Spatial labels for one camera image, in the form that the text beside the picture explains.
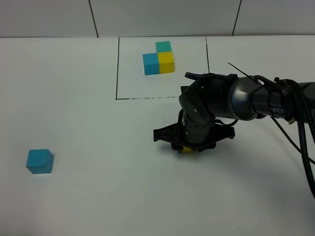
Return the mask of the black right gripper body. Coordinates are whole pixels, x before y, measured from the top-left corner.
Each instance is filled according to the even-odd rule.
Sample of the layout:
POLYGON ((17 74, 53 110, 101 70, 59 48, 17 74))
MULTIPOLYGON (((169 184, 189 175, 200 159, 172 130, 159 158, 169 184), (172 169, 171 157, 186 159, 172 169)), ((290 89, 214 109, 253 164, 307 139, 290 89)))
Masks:
POLYGON ((203 152, 214 149, 217 142, 235 137, 234 127, 215 120, 207 125, 194 122, 178 122, 153 131, 154 141, 165 141, 173 150, 181 153, 183 147, 203 152))

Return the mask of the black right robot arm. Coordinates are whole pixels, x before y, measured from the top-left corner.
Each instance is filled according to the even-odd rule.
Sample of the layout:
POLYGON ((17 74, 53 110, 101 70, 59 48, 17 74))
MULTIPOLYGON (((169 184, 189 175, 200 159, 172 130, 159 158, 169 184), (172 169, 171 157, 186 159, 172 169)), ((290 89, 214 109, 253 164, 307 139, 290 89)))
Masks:
POLYGON ((223 118, 250 121, 266 116, 289 123, 302 121, 315 128, 315 85, 262 76, 194 74, 181 87, 181 110, 175 124, 153 131, 154 141, 165 141, 178 152, 188 148, 202 152, 218 141, 235 136, 233 124, 223 118))

